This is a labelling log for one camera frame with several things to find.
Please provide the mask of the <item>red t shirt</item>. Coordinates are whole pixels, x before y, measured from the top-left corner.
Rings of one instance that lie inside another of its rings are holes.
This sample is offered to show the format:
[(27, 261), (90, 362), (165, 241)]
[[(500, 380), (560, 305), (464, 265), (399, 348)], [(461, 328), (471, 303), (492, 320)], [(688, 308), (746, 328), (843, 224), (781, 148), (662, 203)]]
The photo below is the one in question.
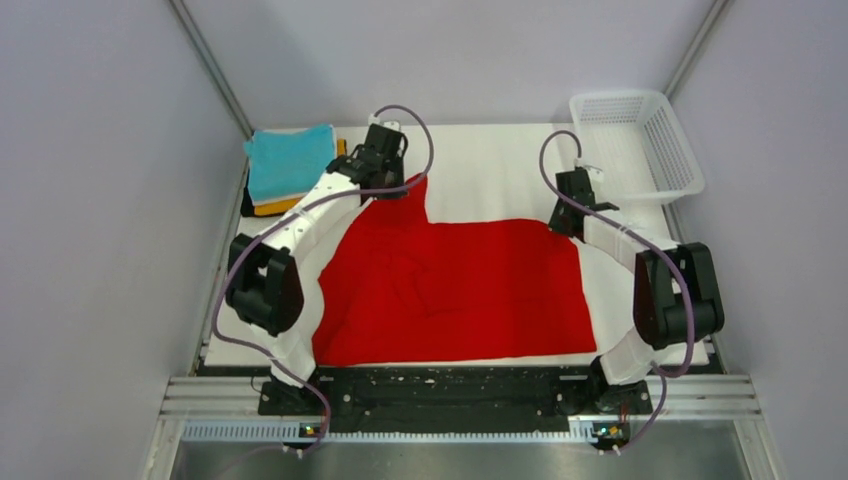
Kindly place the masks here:
[(578, 249), (531, 219), (433, 223), (427, 187), (378, 200), (323, 269), (318, 363), (494, 360), (596, 349)]

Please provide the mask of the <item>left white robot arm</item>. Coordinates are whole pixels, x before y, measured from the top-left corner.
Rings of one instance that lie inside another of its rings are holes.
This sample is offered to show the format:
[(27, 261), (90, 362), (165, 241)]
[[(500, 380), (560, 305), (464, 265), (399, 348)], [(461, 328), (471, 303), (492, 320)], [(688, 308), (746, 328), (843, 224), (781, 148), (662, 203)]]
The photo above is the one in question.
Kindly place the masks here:
[(229, 245), (225, 284), (216, 300), (253, 332), (242, 340), (212, 329), (215, 338), (260, 353), (272, 378), (283, 384), (283, 401), (297, 413), (319, 404), (320, 386), (309, 379), (317, 363), (311, 345), (321, 322), (324, 295), (318, 277), (334, 256), (353, 216), (376, 200), (406, 195), (407, 135), (396, 121), (373, 120), (365, 138), (345, 155), (320, 164), (298, 187), (293, 209), (254, 235)]

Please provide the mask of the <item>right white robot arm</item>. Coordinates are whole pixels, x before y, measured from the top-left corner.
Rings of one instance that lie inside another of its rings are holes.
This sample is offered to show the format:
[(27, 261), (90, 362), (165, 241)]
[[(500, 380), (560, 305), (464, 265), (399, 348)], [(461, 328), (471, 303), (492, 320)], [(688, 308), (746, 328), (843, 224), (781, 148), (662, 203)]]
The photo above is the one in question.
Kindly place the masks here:
[(593, 360), (586, 385), (589, 404), (612, 412), (626, 400), (626, 386), (649, 373), (664, 378), (686, 374), (696, 343), (723, 327), (711, 252), (703, 243), (681, 244), (657, 236), (616, 205), (597, 202), (583, 168), (543, 181), (558, 198), (554, 231), (605, 253), (633, 276), (633, 325)]

